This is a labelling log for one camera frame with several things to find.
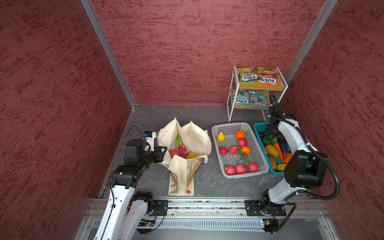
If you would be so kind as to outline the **red tomato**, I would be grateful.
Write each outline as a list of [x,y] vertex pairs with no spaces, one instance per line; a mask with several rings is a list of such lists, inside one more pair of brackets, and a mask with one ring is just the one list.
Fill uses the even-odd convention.
[[171,155],[171,158],[173,158],[174,156],[179,156],[180,154],[178,153],[178,151],[176,150],[171,150],[169,151],[170,155]]

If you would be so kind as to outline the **purple eggplant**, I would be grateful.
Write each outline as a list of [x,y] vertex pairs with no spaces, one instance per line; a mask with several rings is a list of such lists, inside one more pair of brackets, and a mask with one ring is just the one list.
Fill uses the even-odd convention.
[[289,153],[287,141],[284,138],[279,138],[279,146],[283,156]]

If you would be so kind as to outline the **pink dragon fruit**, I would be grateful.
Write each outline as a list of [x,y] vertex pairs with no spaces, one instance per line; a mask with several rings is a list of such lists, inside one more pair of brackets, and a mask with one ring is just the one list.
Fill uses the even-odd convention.
[[176,143],[177,143],[177,151],[180,154],[180,157],[186,159],[189,153],[188,153],[187,147],[183,144],[182,138],[180,135],[177,135]]

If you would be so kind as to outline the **cream canvas tote bag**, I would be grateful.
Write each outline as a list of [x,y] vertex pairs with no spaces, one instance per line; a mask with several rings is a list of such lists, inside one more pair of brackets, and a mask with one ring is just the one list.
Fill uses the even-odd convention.
[[157,144],[168,148],[161,162],[170,171],[168,195],[192,197],[195,173],[212,151],[208,132],[192,121],[181,126],[173,119],[157,132]]

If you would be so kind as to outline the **small orange pumpkin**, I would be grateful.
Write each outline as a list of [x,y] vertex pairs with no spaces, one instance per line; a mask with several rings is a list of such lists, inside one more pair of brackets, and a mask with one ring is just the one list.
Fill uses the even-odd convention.
[[293,157],[293,154],[291,154],[291,153],[287,153],[285,156],[284,156],[284,163],[285,164],[288,164],[289,163],[289,161],[292,159],[292,157]]

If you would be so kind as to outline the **orange Fox's candy bag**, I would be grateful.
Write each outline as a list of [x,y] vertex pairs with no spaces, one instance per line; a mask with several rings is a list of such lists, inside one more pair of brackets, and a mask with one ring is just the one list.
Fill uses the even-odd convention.
[[278,87],[280,84],[278,82],[278,70],[257,67],[257,83],[267,87]]

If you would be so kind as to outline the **green Fox's candy bag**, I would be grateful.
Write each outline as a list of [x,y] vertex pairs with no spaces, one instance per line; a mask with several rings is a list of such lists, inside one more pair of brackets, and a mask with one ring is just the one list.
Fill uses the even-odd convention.
[[236,70],[240,82],[253,82],[261,79],[254,67],[243,67]]

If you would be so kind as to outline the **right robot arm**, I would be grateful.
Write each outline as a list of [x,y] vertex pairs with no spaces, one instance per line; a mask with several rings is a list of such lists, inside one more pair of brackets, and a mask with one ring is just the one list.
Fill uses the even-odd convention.
[[278,212],[288,203],[288,200],[299,194],[330,200],[336,194],[320,196],[309,189],[323,184],[327,171],[328,157],[319,153],[305,137],[298,122],[292,116],[285,114],[269,115],[270,123],[267,131],[280,134],[287,141],[293,154],[284,170],[284,178],[273,188],[264,192],[260,201],[260,210],[265,216]]

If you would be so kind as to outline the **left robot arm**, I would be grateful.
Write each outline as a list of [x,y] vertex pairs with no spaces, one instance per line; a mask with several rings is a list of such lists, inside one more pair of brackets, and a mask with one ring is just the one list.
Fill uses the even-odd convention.
[[129,140],[125,145],[124,164],[117,167],[108,181],[109,200],[95,240],[130,240],[145,215],[154,210],[150,192],[136,192],[144,169],[161,163],[167,147],[155,144],[154,137]]

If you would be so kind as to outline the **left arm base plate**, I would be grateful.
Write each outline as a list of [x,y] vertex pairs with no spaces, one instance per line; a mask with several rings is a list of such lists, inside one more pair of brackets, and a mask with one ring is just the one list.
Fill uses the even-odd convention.
[[168,200],[150,200],[145,217],[166,216],[168,212]]

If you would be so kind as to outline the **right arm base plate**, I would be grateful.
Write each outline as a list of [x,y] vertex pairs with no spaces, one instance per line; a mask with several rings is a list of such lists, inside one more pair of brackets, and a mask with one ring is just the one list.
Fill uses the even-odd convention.
[[285,217],[285,206],[259,200],[244,201],[248,217]]

